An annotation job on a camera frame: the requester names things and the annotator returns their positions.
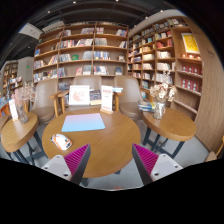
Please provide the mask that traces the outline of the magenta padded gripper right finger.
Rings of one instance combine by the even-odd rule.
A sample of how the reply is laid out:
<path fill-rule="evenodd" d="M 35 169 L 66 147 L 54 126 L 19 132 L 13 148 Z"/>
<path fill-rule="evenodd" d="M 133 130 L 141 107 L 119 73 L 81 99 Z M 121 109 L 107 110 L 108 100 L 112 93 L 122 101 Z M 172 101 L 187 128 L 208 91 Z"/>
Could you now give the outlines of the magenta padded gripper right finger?
<path fill-rule="evenodd" d="M 137 144 L 132 145 L 132 155 L 144 185 L 182 169 L 182 166 L 168 155 L 157 155 Z"/>

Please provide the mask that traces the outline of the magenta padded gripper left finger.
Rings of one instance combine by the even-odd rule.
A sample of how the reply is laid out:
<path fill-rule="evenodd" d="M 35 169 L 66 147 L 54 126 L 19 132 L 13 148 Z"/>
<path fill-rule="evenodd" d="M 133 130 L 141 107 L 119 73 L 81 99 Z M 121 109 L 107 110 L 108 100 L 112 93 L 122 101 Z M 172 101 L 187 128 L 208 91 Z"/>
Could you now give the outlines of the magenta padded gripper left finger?
<path fill-rule="evenodd" d="M 42 169 L 79 185 L 90 155 L 91 147 L 87 144 L 70 152 L 66 156 L 54 156 Z"/>

